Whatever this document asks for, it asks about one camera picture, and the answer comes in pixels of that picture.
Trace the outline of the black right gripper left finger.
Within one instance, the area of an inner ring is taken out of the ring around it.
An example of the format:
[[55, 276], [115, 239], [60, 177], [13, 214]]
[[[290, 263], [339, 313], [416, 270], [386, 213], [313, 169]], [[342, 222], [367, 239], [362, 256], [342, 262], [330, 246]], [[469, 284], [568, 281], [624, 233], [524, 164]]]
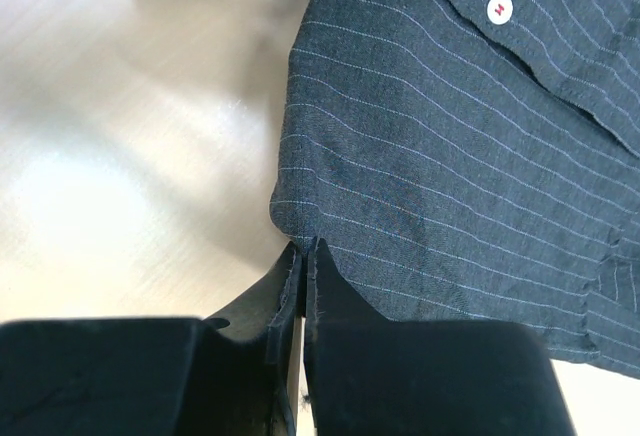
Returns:
[[299, 249], [208, 318], [1, 327], [5, 435], [292, 435]]

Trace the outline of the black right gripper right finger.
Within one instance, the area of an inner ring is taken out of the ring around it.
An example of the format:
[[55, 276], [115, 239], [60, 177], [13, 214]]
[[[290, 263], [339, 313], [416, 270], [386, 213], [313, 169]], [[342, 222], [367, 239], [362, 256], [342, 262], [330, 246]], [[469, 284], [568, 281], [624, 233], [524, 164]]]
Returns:
[[307, 256], [304, 364], [321, 435], [571, 435], [548, 353], [497, 320], [397, 322]]

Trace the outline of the black pinstriped long sleeve shirt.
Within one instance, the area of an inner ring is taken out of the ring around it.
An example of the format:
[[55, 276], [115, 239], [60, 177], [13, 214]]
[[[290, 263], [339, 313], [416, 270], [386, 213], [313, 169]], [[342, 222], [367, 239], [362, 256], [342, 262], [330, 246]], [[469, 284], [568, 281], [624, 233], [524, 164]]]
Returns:
[[274, 225], [393, 320], [639, 374], [639, 0], [310, 0]]

